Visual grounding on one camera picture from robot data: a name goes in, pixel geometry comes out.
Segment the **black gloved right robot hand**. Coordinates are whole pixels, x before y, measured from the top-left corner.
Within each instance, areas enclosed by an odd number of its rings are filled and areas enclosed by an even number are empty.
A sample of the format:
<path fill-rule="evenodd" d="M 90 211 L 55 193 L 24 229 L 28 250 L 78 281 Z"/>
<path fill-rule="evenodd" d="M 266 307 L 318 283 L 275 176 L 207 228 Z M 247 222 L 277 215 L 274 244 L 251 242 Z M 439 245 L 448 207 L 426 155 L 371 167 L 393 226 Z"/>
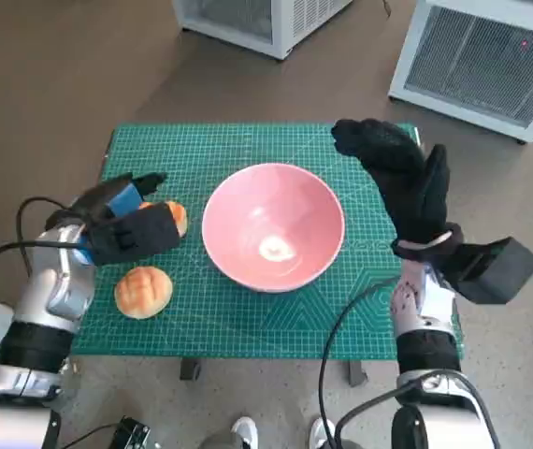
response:
<path fill-rule="evenodd" d="M 450 169 L 442 144 L 425 155 L 393 123 L 342 119 L 331 130 L 336 150 L 356 158 L 375 181 L 396 236 L 427 244 L 447 232 Z"/>

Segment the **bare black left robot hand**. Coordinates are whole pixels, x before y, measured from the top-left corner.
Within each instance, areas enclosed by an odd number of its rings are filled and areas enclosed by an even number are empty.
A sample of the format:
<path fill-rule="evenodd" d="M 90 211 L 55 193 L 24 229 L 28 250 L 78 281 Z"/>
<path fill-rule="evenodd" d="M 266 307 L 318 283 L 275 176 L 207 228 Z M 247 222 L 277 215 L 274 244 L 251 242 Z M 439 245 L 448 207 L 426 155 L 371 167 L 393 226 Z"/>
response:
<path fill-rule="evenodd" d="M 128 172 L 102 181 L 79 198 L 87 252 L 94 265 L 136 262 L 179 246 L 180 234 L 169 206 L 141 206 L 165 179 L 162 172 L 140 177 Z"/>

